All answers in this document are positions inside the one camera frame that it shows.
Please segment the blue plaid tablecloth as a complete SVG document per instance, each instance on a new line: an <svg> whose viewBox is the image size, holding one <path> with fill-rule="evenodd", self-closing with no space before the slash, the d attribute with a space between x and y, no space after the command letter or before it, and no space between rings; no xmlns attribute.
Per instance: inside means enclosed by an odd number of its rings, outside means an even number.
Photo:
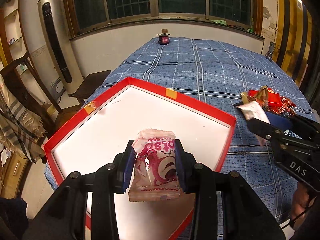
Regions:
<svg viewBox="0 0 320 240"><path fill-rule="evenodd" d="M103 81L91 100L127 77L171 88L235 116L235 132L222 171L238 170L277 222L289 221L297 182L276 167L271 146L258 144L234 106L242 92L266 85L292 100L298 115L316 119L305 96L276 63L220 41L174 37L162 46L151 39Z"/></svg>

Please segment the red gold candy pile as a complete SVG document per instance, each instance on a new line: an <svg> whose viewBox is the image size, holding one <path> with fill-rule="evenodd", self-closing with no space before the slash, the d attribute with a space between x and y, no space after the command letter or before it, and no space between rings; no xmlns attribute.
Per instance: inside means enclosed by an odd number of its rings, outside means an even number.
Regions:
<svg viewBox="0 0 320 240"><path fill-rule="evenodd" d="M290 117L296 115L294 102L267 86L262 86L259 90L242 92L240 96L243 104L256 101L267 112Z"/></svg>

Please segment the white tower air conditioner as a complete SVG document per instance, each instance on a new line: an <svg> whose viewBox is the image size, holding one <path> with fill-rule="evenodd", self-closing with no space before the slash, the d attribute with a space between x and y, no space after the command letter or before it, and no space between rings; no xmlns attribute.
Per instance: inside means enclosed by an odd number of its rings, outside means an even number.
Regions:
<svg viewBox="0 0 320 240"><path fill-rule="evenodd" d="M44 39L54 67L68 95L74 96L84 78L69 40L62 1L39 0L37 6Z"/></svg>

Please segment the wood framed window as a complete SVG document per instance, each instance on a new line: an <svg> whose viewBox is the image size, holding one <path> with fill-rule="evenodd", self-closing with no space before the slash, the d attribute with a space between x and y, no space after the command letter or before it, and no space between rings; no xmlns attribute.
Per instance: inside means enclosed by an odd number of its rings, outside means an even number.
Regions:
<svg viewBox="0 0 320 240"><path fill-rule="evenodd" d="M196 21L261 35L263 0L63 0L72 37L108 25Z"/></svg>

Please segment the silver white snack packet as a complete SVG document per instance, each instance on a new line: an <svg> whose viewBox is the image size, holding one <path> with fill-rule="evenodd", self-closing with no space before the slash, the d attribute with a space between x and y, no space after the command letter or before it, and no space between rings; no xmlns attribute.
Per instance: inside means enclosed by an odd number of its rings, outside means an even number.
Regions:
<svg viewBox="0 0 320 240"><path fill-rule="evenodd" d="M260 121L270 124L270 121L262 109L262 107L256 101L251 101L246 104L242 104L237 106L240 109L247 121L251 120L252 118L256 118Z"/></svg>

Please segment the grey metal flashlight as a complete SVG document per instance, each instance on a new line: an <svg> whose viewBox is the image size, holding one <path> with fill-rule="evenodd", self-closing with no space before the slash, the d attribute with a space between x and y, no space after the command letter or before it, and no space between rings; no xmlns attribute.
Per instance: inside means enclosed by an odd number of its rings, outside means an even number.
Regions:
<svg viewBox="0 0 320 240"><path fill-rule="evenodd" d="M268 46L268 51L265 54L265 57L272 62L273 61L273 53L274 53L274 48L275 48L275 43L274 42L270 42L270 45Z"/></svg>

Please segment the pink Lotso snack packet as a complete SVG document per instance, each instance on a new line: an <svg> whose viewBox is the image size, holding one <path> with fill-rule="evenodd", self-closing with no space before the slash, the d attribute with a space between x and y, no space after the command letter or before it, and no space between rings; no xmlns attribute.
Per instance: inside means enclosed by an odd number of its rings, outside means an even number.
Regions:
<svg viewBox="0 0 320 240"><path fill-rule="evenodd" d="M150 202L179 198L176 172L175 134L144 129L132 144L136 152L134 178L128 192L130 202Z"/></svg>

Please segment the striped beige scarf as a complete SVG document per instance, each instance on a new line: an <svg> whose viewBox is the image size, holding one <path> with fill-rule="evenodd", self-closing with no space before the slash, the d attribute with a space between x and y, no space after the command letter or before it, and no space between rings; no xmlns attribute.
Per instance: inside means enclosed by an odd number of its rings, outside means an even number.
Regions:
<svg viewBox="0 0 320 240"><path fill-rule="evenodd" d="M36 163L45 156L38 140L45 136L42 119L26 109L1 78L1 144L10 152Z"/></svg>

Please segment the red hexagonal box lid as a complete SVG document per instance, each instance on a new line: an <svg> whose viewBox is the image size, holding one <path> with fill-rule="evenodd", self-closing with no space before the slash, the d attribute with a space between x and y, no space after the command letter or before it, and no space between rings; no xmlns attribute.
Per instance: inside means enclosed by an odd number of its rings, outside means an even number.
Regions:
<svg viewBox="0 0 320 240"><path fill-rule="evenodd" d="M127 143L147 128L174 132L186 152L219 172L236 119L211 105L153 83L125 78L66 122L44 149L58 184L74 171L95 172L112 162ZM191 223L194 196L131 202L114 197L121 239L176 239Z"/></svg>

